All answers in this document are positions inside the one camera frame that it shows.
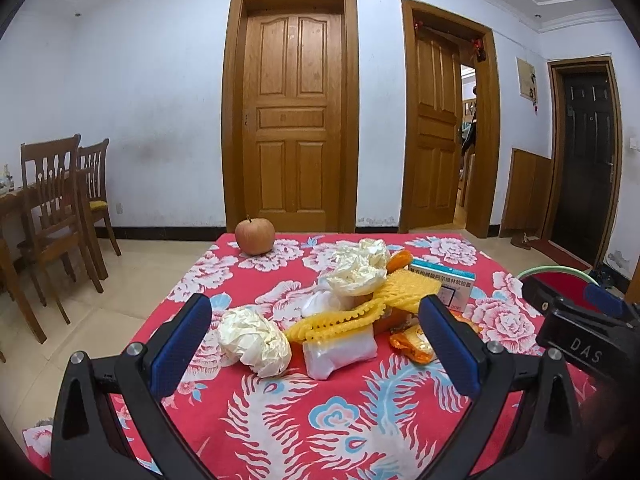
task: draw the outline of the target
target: snack package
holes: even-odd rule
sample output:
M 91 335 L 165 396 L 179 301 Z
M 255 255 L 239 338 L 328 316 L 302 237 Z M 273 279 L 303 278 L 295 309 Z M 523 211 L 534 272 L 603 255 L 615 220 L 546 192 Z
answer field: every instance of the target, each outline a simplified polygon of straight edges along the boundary
M 461 321 L 463 323 L 468 324 L 474 332 L 477 334 L 480 333 L 480 327 L 475 323 L 465 319 L 460 314 L 456 312 L 452 312 L 453 317 L 456 318 L 456 321 Z M 401 351 L 404 355 L 406 355 L 411 361 L 415 363 L 426 365 L 431 361 L 436 359 L 436 354 L 433 351 L 433 347 L 429 343 L 429 340 L 424 335 L 422 328 L 419 324 L 415 324 L 408 329 L 404 330 L 404 332 L 399 332 L 397 334 L 393 334 L 389 337 L 389 344 L 393 347 Z
M 373 337 L 373 327 L 369 325 L 341 337 L 305 341 L 302 351 L 306 374 L 312 379 L 324 380 L 338 368 L 373 359 L 378 354 L 378 345 Z
M 395 252 L 386 264 L 386 273 L 391 274 L 398 269 L 403 269 L 414 260 L 414 256 L 407 250 L 401 249 Z
M 388 330 L 393 331 L 394 329 L 407 328 L 412 324 L 412 320 L 415 322 L 418 321 L 415 314 L 388 306 L 382 316 L 373 322 L 373 333 L 378 335 L 379 333 L 387 332 Z
M 382 240 L 363 238 L 357 247 L 338 242 L 337 266 L 324 278 L 336 294 L 364 296 L 385 282 L 389 258 L 389 250 Z
M 227 310 L 217 330 L 220 348 L 258 377 L 279 375 L 289 366 L 289 341 L 273 321 L 250 307 Z

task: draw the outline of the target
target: yellow foam net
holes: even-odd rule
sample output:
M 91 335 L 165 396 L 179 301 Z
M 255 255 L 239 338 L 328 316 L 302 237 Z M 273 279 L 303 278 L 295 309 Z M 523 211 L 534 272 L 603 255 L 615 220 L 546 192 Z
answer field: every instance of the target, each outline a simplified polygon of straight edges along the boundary
M 429 294 L 437 294 L 440 285 L 433 278 L 398 269 L 386 277 L 384 285 L 373 293 L 373 299 L 382 300 L 386 306 L 417 314 L 420 300 Z
M 296 343 L 329 339 L 372 324 L 384 311 L 382 300 L 369 300 L 353 310 L 313 314 L 287 328 L 284 334 L 289 341 Z

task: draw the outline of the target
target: dark metal door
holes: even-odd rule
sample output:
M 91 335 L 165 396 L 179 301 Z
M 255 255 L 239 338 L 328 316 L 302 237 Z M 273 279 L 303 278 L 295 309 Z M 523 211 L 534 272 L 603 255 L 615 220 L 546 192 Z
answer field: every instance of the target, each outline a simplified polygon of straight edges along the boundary
M 551 241 L 594 264 L 613 187 L 613 105 L 606 73 L 564 77 L 564 166 Z

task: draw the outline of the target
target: doorway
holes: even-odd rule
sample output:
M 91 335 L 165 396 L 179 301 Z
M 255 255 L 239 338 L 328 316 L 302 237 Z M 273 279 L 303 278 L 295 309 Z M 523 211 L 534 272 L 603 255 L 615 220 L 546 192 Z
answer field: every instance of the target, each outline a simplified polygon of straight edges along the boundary
M 461 45 L 482 43 L 476 63 L 476 146 L 468 174 L 466 229 L 487 236 L 500 149 L 500 91 L 490 28 L 415 0 L 402 0 L 406 141 L 400 230 L 450 224 L 460 182 Z
M 549 63 L 553 175 L 543 239 L 587 266 L 603 261 L 620 186 L 618 88 L 609 57 Z
M 466 227 L 466 207 L 471 187 L 471 174 L 476 153 L 476 69 L 474 57 L 463 56 L 460 52 L 462 68 L 460 70 L 462 84 L 462 150 L 460 153 L 460 179 L 458 181 L 458 197 L 453 225 Z
M 352 232 L 356 0 L 231 0 L 222 91 L 226 224 Z

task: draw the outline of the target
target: medicine box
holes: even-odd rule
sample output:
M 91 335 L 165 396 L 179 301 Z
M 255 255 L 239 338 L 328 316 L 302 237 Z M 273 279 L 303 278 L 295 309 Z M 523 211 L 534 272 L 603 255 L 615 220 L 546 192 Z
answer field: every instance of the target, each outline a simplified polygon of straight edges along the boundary
M 466 270 L 453 269 L 439 264 L 425 262 L 419 258 L 409 264 L 408 269 L 423 276 L 438 280 L 442 286 L 438 298 L 449 309 L 464 312 L 471 289 L 476 282 L 476 275 Z

